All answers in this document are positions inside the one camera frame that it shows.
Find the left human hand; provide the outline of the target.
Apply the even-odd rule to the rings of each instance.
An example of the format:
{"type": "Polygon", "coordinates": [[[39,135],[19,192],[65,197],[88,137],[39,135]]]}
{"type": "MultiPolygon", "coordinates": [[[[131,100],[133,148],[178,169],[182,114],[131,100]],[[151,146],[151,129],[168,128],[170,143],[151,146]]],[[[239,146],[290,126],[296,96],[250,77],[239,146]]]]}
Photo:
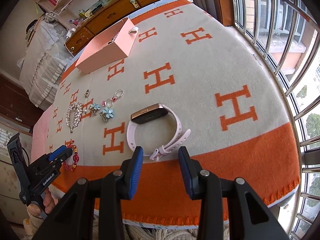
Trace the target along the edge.
{"type": "Polygon", "coordinates": [[[52,193],[48,188],[44,191],[43,206],[45,207],[44,210],[39,205],[31,203],[27,206],[27,211],[37,218],[42,218],[42,213],[50,214],[52,212],[53,208],[56,206],[56,201],[52,197],[52,193]]]}

